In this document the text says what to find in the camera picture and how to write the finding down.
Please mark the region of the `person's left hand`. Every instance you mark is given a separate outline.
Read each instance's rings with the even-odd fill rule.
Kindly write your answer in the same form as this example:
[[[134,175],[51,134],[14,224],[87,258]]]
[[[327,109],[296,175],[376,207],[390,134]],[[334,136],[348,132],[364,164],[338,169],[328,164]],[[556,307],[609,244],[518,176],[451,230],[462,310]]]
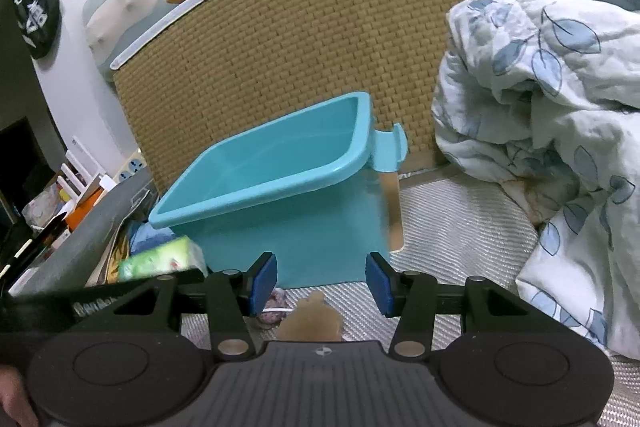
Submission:
[[[20,372],[12,366],[0,369],[1,406],[9,418],[21,427],[38,427],[39,419],[29,403]]]

